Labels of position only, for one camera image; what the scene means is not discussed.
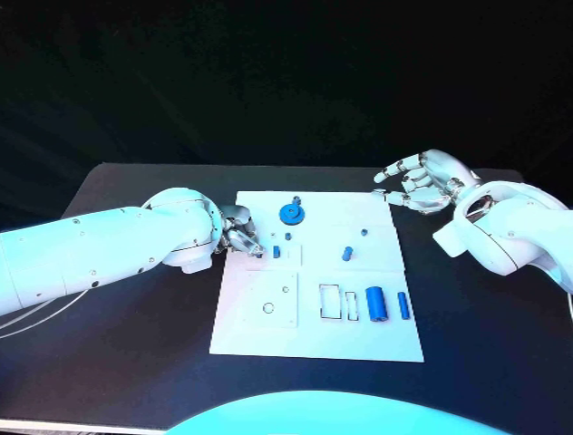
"blue object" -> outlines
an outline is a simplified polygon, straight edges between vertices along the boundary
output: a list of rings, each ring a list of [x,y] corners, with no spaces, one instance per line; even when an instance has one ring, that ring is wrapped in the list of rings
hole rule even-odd
[[[345,250],[342,251],[342,261],[349,261],[349,257],[352,256],[352,247],[346,246]]]
[[[399,300],[401,318],[404,320],[408,320],[411,318],[411,313],[408,312],[407,294],[404,292],[398,293],[398,300]]]
[[[231,401],[174,426],[166,435],[189,433],[313,433],[353,435],[453,433],[506,435],[447,412],[405,401],[334,391],[285,391]]]
[[[368,294],[369,319],[372,322],[383,322],[388,319],[386,308],[383,307],[383,293],[381,287],[369,287]]]
[[[293,197],[293,202],[280,208],[280,220],[287,225],[297,225],[303,221],[303,208],[300,197]]]

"table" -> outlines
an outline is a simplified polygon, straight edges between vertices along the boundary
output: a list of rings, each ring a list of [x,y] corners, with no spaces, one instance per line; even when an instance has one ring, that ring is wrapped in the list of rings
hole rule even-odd
[[[216,204],[232,204],[236,190],[368,191],[375,172],[102,164],[63,216],[140,205],[169,187],[199,190]],[[509,170],[477,172],[486,180],[520,180]],[[398,189],[398,180],[389,186]],[[210,355],[221,255],[197,274],[159,265],[92,290],[43,325],[0,341],[0,420],[163,430],[244,397],[332,390],[425,405],[516,433],[573,433],[564,291],[533,267],[503,277],[467,253],[446,256],[431,233],[451,210],[392,214],[425,363]]]

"blue knob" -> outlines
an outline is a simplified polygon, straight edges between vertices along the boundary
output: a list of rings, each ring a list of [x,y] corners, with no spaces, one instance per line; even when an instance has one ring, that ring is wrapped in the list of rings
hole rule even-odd
[[[349,261],[349,257],[352,256],[353,249],[346,246],[345,251],[342,251],[342,261]]]

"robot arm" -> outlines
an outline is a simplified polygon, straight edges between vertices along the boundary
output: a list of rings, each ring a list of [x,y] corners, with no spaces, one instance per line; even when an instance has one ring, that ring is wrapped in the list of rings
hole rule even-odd
[[[372,193],[422,214],[454,204],[453,221],[433,235],[448,256],[467,250],[479,263],[503,276],[532,265],[573,294],[573,210],[523,183],[482,184],[463,163],[438,150],[404,161],[411,163],[409,168],[401,160],[383,168],[373,180],[381,182],[402,169],[412,169],[402,180],[407,193]],[[414,174],[424,180],[418,184]]]
[[[187,274],[232,247],[261,256],[246,208],[170,188],[141,208],[76,216],[0,234],[0,315],[144,273],[157,263]]]

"blue cylinder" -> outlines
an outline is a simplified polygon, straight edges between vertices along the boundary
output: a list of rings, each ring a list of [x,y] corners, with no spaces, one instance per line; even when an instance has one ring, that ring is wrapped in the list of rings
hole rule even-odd
[[[346,246],[345,250],[342,251],[342,261],[349,261],[349,257],[352,256],[352,247]]]
[[[369,287],[365,291],[368,295],[369,319],[372,322],[383,322],[388,319],[386,308],[383,306],[383,293],[381,287]]]
[[[399,302],[401,318],[404,320],[408,320],[411,318],[411,313],[408,312],[407,294],[404,292],[398,293],[398,302]]]

